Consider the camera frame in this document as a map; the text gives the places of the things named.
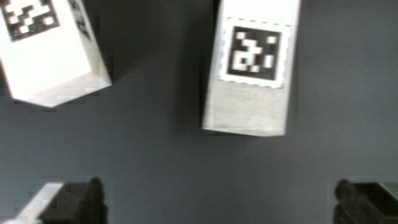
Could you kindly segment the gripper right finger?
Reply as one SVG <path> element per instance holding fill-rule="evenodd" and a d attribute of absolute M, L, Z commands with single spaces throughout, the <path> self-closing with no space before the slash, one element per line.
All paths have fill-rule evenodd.
<path fill-rule="evenodd" d="M 341 179 L 332 224 L 398 224 L 398 183 Z"/>

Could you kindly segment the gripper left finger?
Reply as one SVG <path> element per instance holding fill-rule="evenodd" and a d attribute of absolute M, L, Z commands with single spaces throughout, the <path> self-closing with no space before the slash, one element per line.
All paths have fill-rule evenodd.
<path fill-rule="evenodd" d="M 3 224 L 108 224 L 101 179 L 49 182 Z"/>

